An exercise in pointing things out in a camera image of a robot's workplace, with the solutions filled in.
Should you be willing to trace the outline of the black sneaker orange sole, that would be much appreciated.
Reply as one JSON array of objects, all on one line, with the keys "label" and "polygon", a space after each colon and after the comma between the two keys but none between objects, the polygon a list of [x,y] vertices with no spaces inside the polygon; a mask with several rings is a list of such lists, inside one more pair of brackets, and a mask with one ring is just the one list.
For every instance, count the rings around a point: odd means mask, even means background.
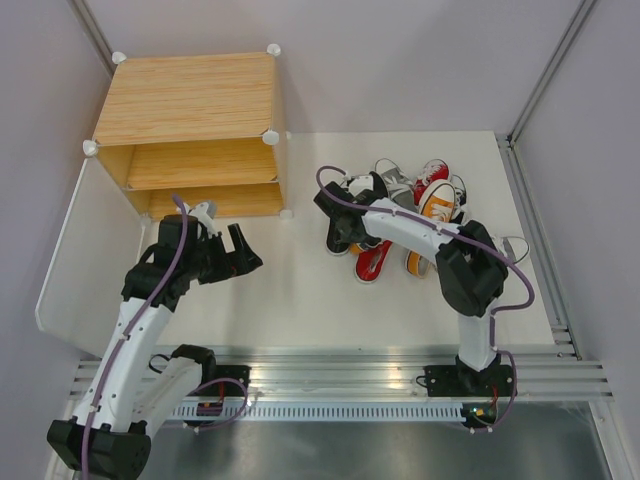
[{"label": "black sneaker orange sole", "polygon": [[334,220],[329,221],[326,236],[326,249],[333,256],[345,255],[350,249],[350,244],[341,239],[341,235],[337,230]]}]

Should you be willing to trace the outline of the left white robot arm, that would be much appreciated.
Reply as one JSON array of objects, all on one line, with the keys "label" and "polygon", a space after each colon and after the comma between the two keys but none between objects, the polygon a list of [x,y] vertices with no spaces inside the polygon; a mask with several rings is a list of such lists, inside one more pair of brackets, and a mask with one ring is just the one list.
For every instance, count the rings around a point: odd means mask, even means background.
[{"label": "left white robot arm", "polygon": [[227,227],[233,250],[205,214],[168,215],[158,240],[127,272],[118,319],[99,369],[70,419],[51,423],[47,441],[85,478],[136,479],[151,442],[187,396],[248,396],[246,375],[222,376],[212,350],[182,344],[145,392],[139,390],[160,334],[193,282],[213,284],[249,274],[262,259],[241,227]]}]

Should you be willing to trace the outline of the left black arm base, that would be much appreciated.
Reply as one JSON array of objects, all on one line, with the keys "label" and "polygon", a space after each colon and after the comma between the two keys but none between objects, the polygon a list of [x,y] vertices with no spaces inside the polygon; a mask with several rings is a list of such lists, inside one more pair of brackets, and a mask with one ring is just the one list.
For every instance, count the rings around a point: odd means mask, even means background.
[{"label": "left black arm base", "polygon": [[196,415],[229,419],[249,406],[250,368],[245,365],[219,366],[213,378],[203,382],[196,394],[203,397]]}]

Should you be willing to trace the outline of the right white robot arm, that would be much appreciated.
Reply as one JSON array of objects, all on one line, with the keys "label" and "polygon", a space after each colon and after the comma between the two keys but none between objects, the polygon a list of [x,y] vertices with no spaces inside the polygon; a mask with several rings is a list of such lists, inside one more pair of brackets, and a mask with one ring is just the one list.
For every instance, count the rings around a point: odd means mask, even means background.
[{"label": "right white robot arm", "polygon": [[354,196],[335,182],[321,185],[314,203],[342,241],[388,240],[436,265],[441,294],[458,314],[457,384],[469,395],[487,389],[501,357],[491,311],[508,272],[484,226],[429,220],[370,189]]}]

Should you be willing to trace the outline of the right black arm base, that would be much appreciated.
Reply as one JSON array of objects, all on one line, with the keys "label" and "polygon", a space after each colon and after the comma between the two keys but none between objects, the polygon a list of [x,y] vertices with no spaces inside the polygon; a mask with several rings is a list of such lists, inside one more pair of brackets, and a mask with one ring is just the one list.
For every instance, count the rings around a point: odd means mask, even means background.
[{"label": "right black arm base", "polygon": [[416,382],[430,398],[462,399],[462,425],[470,432],[493,432],[502,417],[500,401],[516,395],[515,371],[497,362],[477,372],[462,363],[427,365]]}]

